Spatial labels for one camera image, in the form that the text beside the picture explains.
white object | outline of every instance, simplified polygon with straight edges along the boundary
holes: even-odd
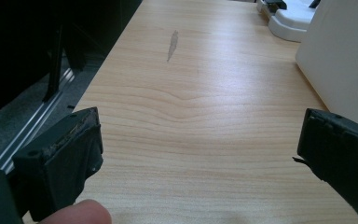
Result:
[[[285,40],[301,42],[316,9],[310,8],[312,0],[284,0],[284,3],[287,9],[278,9],[271,13],[267,3],[259,0],[257,10],[267,14],[268,28],[273,34]]]
[[[323,0],[296,61],[327,108],[358,123],[358,0]]]

fingertip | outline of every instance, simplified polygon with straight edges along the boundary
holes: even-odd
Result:
[[[65,207],[41,224],[111,224],[112,218],[105,207],[94,200],[84,200],[75,205]]]

